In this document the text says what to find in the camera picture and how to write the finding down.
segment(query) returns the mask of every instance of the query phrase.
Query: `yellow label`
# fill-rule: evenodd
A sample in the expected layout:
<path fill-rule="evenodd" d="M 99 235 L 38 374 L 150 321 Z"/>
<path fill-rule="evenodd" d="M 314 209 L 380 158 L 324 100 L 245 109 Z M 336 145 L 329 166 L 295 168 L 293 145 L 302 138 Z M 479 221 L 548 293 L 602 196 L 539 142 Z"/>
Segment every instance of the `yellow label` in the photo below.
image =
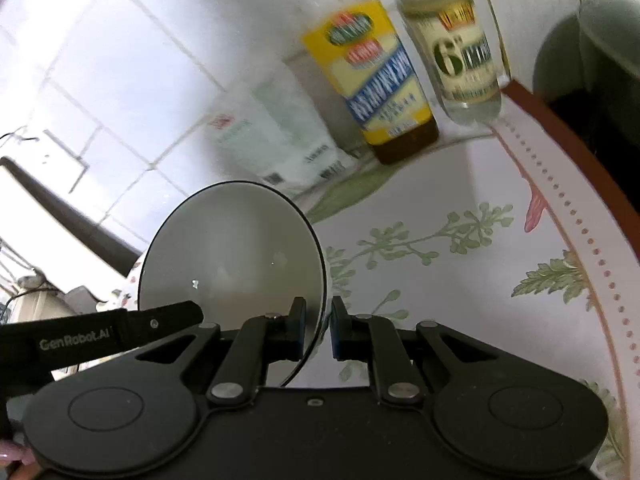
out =
<path fill-rule="evenodd" d="M 384 144 L 431 119 L 414 67 L 380 1 L 336 12 L 302 42 L 369 144 Z"/>
<path fill-rule="evenodd" d="M 408 12 L 406 20 L 421 49 L 431 57 L 445 99 L 481 102 L 499 90 L 472 0 L 453 1 L 438 11 Z"/>

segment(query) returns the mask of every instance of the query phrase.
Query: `plastic bag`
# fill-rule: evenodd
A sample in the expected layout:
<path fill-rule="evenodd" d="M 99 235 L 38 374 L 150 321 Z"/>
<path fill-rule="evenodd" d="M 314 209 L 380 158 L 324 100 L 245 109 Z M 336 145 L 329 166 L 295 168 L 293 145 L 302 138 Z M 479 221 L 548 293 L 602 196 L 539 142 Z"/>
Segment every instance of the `plastic bag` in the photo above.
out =
<path fill-rule="evenodd" d="M 233 86 L 215 103 L 209 125 L 225 153 L 288 196 L 355 167 L 283 63 Z"/>

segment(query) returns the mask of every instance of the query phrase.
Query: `wall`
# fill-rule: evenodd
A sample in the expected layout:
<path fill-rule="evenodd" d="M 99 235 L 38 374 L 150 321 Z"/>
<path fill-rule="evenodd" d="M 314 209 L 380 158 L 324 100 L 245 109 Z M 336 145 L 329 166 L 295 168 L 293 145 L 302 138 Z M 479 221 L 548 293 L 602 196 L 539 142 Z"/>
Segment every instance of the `wall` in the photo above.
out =
<path fill-rule="evenodd" d="M 382 2 L 406 37 L 394 0 Z M 512 76 L 547 98 L 579 86 L 579 3 L 476 0 L 501 81 Z M 222 160 L 203 124 L 256 60 L 284 59 L 338 142 L 358 142 L 292 23 L 286 0 L 2 0 L 0 133 L 28 124 L 20 134 L 42 142 L 5 139 L 0 155 L 143 249 L 185 197 L 246 176 Z M 42 158 L 47 143 L 59 149 L 53 159 Z"/>

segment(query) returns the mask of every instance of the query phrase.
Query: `floral tablecloth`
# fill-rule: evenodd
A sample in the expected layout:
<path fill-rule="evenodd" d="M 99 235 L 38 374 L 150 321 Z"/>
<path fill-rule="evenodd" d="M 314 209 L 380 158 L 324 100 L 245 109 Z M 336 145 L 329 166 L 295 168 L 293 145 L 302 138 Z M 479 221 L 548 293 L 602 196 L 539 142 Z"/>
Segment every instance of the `floral tablecloth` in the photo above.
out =
<path fill-rule="evenodd" d="M 640 478 L 640 267 L 609 209 L 541 125 L 505 98 L 482 132 L 445 131 L 398 166 L 364 164 L 300 205 L 352 314 L 436 319 L 583 381 L 609 411 L 594 462 Z M 111 306 L 136 308 L 140 262 Z M 367 383 L 329 338 L 292 386 Z"/>

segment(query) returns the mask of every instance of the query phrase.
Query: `bottle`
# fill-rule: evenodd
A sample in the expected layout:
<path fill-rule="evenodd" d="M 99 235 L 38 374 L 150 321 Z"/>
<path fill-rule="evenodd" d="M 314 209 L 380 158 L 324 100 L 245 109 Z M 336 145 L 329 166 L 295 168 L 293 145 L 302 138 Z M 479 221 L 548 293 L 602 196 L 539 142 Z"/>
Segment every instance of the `bottle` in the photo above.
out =
<path fill-rule="evenodd" d="M 302 43 L 341 94 L 382 164 L 417 153 L 438 127 L 379 0 L 297 0 Z"/>
<path fill-rule="evenodd" d="M 495 119 L 502 97 L 474 1 L 397 2 L 447 115 L 458 124 Z"/>

